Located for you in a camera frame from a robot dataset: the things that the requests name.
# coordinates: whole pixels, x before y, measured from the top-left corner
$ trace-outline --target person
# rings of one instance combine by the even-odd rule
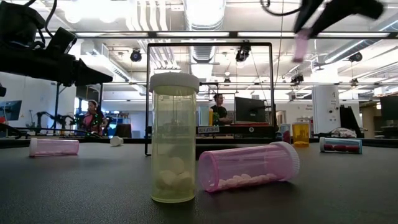
[[[308,40],[316,37],[320,32],[352,14],[360,14],[371,19],[378,19],[384,11],[383,3],[376,0],[332,0],[311,28],[302,27],[312,14],[318,9],[323,0],[302,0],[300,12],[297,16],[293,32],[296,36],[296,51],[293,62],[303,62],[307,53]]]
[[[215,94],[214,95],[214,101],[216,102],[216,105],[212,106],[210,109],[213,110],[213,113],[217,113],[218,114],[218,119],[216,119],[213,122],[214,124],[218,124],[220,126],[226,125],[226,124],[231,124],[232,121],[227,118],[227,110],[225,109],[224,106],[222,106],[223,102],[224,102],[224,97],[222,94]]]
[[[99,110],[95,100],[88,101],[88,111],[83,119],[83,129],[87,132],[95,132],[102,136],[102,127],[106,126],[106,117]]]

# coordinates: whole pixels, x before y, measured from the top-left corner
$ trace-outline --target computer monitor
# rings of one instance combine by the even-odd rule
[[[398,119],[398,96],[383,96],[380,97],[381,116],[383,120],[397,120]]]
[[[235,97],[235,121],[237,123],[267,122],[264,101]]]
[[[7,121],[17,121],[21,105],[22,100],[0,102],[0,116],[5,116]]]

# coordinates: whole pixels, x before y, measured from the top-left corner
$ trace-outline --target ceiling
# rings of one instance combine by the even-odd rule
[[[88,14],[90,11],[98,11],[97,16],[83,16],[79,22],[71,23],[68,11],[73,7],[72,1],[59,0],[58,7],[55,16],[51,20],[49,25],[50,30],[56,30],[62,26],[70,31],[129,31],[126,25],[126,17],[137,16],[142,19],[141,1],[138,0],[138,10],[134,12],[127,1],[107,1],[98,0],[97,4],[92,4],[93,0],[80,0],[86,1],[90,6],[87,6],[84,12]],[[8,1],[18,4],[24,4],[26,1]],[[153,30],[153,26],[150,23],[150,1],[144,1],[147,3],[146,6],[146,21],[149,30]],[[206,3],[210,0],[203,0],[203,9],[197,9],[203,11],[203,15],[206,13]],[[299,7],[299,0],[272,0],[271,10],[275,12],[286,12],[291,11]],[[48,16],[49,10],[51,9],[53,1],[37,0],[32,5],[33,8],[38,10],[44,18]],[[100,7],[100,4],[106,4],[106,7]],[[185,25],[185,16],[183,11],[182,1],[179,0],[166,0],[166,25],[169,30],[187,30]],[[332,25],[326,31],[335,32],[369,32],[377,31],[377,26],[382,24],[384,21],[394,16],[398,20],[398,0],[384,1],[386,5],[385,13],[378,21],[372,21],[361,16],[350,16],[342,21]],[[318,15],[322,12],[322,7],[316,12],[316,14],[309,20],[308,24],[312,24]],[[156,7],[156,24],[160,27],[160,9]],[[104,14],[113,15],[116,19],[114,22],[103,22],[99,16]],[[224,11],[224,19],[222,30],[234,31],[234,30],[250,30],[250,31],[291,31],[294,26],[294,20],[296,15],[275,17],[267,14],[261,8],[258,1],[250,0],[227,0],[226,8]],[[137,82],[146,81],[147,73],[147,57],[144,53],[145,49],[139,45],[136,39],[93,39],[96,46],[104,44],[109,49],[109,58],[124,71],[128,72],[129,77]],[[241,42],[241,39],[236,40],[225,40],[225,42]],[[314,82],[314,74],[317,74],[316,67],[313,66],[314,62],[319,61],[321,57],[324,57],[331,52],[336,52],[340,47],[346,44],[352,44],[358,42],[358,40],[333,40],[333,39],[318,39],[310,40],[307,50],[306,58],[311,62],[304,62],[302,65],[298,65],[292,62],[292,56],[294,54],[294,40],[284,39],[254,39],[251,42],[269,42],[272,44],[272,62],[269,60],[269,49],[267,47],[252,47],[249,58],[245,61],[243,67],[237,67],[235,62],[235,55],[238,46],[231,45],[227,47],[218,47],[216,49],[215,60],[210,66],[211,73],[206,75],[208,82],[219,81],[223,82],[225,73],[229,72],[230,79],[232,82],[268,82],[270,74],[270,63],[274,69],[274,79],[277,79],[278,83],[289,82],[293,74],[297,72],[302,73],[305,77],[305,82]],[[171,42],[181,42],[180,39],[172,39]],[[133,48],[141,49],[142,60],[140,62],[132,62],[129,58]],[[191,73],[191,56],[190,49],[188,47],[172,47],[171,48],[174,59],[177,65],[180,67],[182,72]],[[348,82],[353,77],[358,77],[364,73],[377,70],[385,65],[389,65],[397,62],[398,47],[396,40],[382,40],[374,45],[367,47],[360,51],[363,55],[363,59],[360,62],[349,62],[341,60],[331,65],[324,66],[328,71],[334,71],[336,73],[336,79],[340,82]],[[87,55],[82,55],[82,59],[91,67],[98,69],[101,72],[113,75],[103,64],[99,61],[90,59]],[[394,66],[389,69],[388,72],[375,73],[373,76],[361,80],[361,82],[377,82],[379,80],[387,80],[387,78],[394,78],[398,73],[398,67]],[[117,82],[121,82],[122,79],[115,77]],[[233,86],[223,86],[224,89],[232,89]],[[356,93],[365,93],[372,89],[370,87],[358,88],[355,90]],[[130,86],[106,86],[105,91],[134,91],[134,88]]]

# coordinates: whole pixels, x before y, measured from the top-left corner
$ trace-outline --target ceiling duct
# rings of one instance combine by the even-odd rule
[[[381,22],[379,25],[373,27],[371,32],[397,32],[398,31],[398,14],[391,16],[385,21]],[[334,52],[329,53],[324,58],[325,63],[334,63],[348,58],[349,56],[359,52],[360,50],[369,47],[380,40],[352,40],[347,44],[343,45]]]
[[[189,31],[221,30],[224,21],[226,0],[183,0],[185,23]],[[191,56],[197,63],[210,63],[216,47],[192,47]]]

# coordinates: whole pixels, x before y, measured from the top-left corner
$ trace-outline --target table surface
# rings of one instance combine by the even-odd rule
[[[298,154],[291,182],[217,194],[198,185],[194,200],[162,204],[150,199],[143,145],[84,143],[78,156],[37,159],[0,149],[0,223],[397,223],[398,149]]]

